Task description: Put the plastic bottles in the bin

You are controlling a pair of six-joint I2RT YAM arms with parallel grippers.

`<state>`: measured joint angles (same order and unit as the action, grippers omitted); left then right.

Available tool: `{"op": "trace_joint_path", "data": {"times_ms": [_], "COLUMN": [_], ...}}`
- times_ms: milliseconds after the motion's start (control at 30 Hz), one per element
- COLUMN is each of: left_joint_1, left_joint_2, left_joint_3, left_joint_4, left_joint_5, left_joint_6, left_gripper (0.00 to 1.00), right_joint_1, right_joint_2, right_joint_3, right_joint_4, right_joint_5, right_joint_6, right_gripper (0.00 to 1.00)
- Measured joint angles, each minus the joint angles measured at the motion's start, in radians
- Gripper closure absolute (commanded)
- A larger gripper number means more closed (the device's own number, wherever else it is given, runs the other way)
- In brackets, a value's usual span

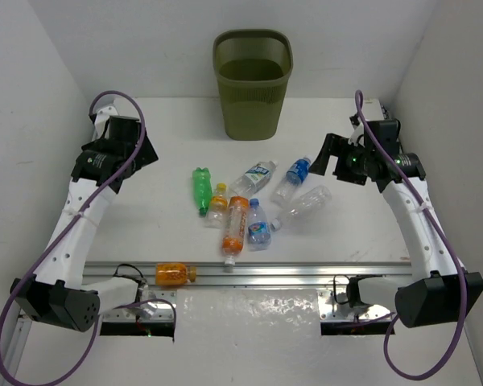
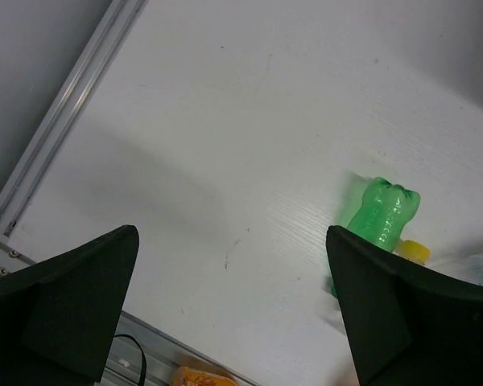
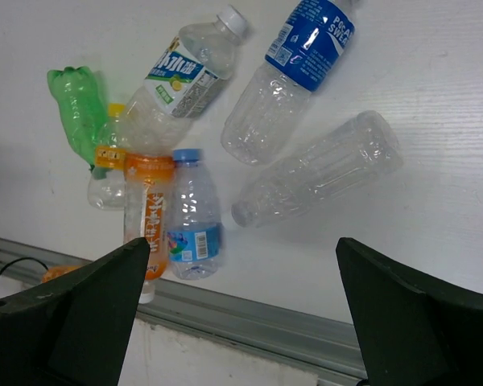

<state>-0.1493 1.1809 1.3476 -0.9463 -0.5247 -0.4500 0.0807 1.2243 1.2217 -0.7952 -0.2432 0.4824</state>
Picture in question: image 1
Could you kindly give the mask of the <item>clear crushed plastic bottle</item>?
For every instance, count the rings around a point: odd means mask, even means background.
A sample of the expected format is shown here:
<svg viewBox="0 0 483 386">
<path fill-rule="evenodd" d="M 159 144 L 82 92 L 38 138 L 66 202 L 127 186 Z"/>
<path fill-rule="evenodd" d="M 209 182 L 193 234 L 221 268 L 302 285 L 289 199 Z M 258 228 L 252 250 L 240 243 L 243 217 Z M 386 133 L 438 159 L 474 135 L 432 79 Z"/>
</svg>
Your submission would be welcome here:
<svg viewBox="0 0 483 386">
<path fill-rule="evenodd" d="M 314 187 L 297 199 L 287 203 L 270 222 L 270 228 L 278 231 L 285 226 L 297 223 L 299 220 L 305 220 L 323 209 L 331 198 L 331 192 L 326 186 Z"/>
</svg>

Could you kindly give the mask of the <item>green crushed plastic bottle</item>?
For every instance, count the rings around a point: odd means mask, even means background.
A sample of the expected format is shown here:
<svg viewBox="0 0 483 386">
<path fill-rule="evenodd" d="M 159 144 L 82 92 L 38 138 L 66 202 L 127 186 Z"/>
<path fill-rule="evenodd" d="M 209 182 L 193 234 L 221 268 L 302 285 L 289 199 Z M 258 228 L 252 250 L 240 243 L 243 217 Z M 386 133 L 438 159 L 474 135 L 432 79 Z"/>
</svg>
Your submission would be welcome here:
<svg viewBox="0 0 483 386">
<path fill-rule="evenodd" d="M 211 174 L 208 168 L 197 167 L 192 172 L 193 199 L 201 217 L 205 217 L 213 197 Z"/>
</svg>

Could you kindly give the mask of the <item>blue label water bottle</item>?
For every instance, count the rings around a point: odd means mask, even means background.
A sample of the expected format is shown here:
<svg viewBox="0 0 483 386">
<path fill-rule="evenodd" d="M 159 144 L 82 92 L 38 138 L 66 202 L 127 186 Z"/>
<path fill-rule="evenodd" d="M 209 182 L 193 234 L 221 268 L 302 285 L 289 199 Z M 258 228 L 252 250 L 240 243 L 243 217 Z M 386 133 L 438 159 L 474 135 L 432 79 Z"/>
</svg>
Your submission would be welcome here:
<svg viewBox="0 0 483 386">
<path fill-rule="evenodd" d="M 303 184 L 309 174 L 312 161 L 305 156 L 295 161 L 287 170 L 278 186 L 270 196 L 270 201 L 284 207 Z"/>
</svg>

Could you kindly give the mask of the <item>clear white label bottle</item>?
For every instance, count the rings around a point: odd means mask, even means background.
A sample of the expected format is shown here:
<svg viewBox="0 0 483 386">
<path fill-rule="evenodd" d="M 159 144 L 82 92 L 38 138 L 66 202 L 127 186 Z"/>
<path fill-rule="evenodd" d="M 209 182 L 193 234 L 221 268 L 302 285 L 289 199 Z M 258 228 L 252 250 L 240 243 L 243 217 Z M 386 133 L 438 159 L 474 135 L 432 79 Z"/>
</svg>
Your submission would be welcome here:
<svg viewBox="0 0 483 386">
<path fill-rule="evenodd" d="M 258 162 L 229 185 L 228 196 L 250 199 L 267 185 L 278 166 L 277 161 Z"/>
</svg>

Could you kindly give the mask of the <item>small yellow cap bottle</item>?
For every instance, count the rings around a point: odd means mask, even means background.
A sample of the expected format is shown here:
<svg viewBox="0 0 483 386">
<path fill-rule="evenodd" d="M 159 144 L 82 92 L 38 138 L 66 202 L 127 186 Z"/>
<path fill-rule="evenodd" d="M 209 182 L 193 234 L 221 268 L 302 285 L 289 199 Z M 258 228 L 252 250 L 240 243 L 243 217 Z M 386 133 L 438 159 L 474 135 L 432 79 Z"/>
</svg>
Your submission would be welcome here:
<svg viewBox="0 0 483 386">
<path fill-rule="evenodd" d="M 204 224 L 207 228 L 222 228 L 228 207 L 226 192 L 227 186 L 224 183 L 216 185 L 205 217 Z"/>
</svg>

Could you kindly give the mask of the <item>tall orange label bottle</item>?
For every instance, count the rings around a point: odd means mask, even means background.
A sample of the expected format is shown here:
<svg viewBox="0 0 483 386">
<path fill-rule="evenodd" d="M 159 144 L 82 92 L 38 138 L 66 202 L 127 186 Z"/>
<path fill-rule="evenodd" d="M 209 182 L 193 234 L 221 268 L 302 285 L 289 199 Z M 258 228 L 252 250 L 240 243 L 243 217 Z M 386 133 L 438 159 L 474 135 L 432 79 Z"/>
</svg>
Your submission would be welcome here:
<svg viewBox="0 0 483 386">
<path fill-rule="evenodd" d="M 233 196 L 230 199 L 221 244 L 227 270 L 233 269 L 238 255 L 243 250 L 248 210 L 248 199 L 241 196 Z"/>
</svg>

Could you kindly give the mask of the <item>blue cap water bottle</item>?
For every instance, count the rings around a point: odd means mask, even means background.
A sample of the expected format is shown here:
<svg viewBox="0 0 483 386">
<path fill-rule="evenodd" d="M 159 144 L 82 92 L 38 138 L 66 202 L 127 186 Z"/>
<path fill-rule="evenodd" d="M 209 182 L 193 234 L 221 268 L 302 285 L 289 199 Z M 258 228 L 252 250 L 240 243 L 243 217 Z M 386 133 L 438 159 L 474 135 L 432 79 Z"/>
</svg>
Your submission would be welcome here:
<svg viewBox="0 0 483 386">
<path fill-rule="evenodd" d="M 270 226 L 258 199 L 250 199 L 248 213 L 248 244 L 253 251 L 268 249 L 271 243 Z"/>
</svg>

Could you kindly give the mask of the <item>small orange juice bottle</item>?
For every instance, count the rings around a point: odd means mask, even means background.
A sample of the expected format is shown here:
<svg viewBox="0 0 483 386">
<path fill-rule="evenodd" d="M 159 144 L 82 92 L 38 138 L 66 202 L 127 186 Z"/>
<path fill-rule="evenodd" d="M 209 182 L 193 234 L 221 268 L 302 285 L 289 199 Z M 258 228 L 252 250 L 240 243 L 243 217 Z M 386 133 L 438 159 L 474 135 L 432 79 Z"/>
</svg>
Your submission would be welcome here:
<svg viewBox="0 0 483 386">
<path fill-rule="evenodd" d="M 196 280 L 196 267 L 179 262 L 158 263 L 155 266 L 155 284 L 162 287 L 180 286 Z"/>
</svg>

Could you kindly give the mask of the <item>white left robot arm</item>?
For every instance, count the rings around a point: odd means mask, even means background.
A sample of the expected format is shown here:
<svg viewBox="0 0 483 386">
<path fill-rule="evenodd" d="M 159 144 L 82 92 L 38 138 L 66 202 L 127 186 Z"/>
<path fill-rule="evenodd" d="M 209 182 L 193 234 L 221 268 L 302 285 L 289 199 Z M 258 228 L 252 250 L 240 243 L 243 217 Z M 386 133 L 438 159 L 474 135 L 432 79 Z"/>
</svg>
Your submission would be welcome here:
<svg viewBox="0 0 483 386">
<path fill-rule="evenodd" d="M 145 280 L 115 273 L 92 285 L 83 282 L 84 268 L 98 226 L 122 184 L 156 162 L 142 117 L 123 117 L 108 108 L 90 113 L 101 135 L 82 146 L 71 173 L 68 196 L 42 261 L 10 293 L 35 322 L 85 332 L 100 316 L 135 303 Z"/>
</svg>

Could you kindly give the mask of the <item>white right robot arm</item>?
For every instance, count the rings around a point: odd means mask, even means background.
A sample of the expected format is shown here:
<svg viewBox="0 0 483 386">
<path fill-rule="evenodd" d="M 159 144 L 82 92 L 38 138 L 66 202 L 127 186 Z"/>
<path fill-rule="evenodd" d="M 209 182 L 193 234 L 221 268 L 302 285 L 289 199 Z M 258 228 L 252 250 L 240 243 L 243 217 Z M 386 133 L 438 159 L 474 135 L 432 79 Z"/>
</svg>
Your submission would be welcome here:
<svg viewBox="0 0 483 386">
<path fill-rule="evenodd" d="M 411 278 L 403 281 L 380 275 L 350 279 L 347 297 L 351 307 L 380 305 L 398 314 L 408 328 L 457 322 L 461 310 L 470 311 L 483 291 L 478 272 L 464 272 L 466 302 L 460 301 L 460 278 L 448 248 L 435 230 L 426 173 L 414 153 L 400 150 L 396 119 L 370 121 L 365 133 L 358 119 L 351 119 L 350 138 L 329 133 L 310 172 L 324 175 L 331 157 L 337 159 L 333 174 L 340 181 L 376 183 L 398 222 L 411 260 Z"/>
</svg>

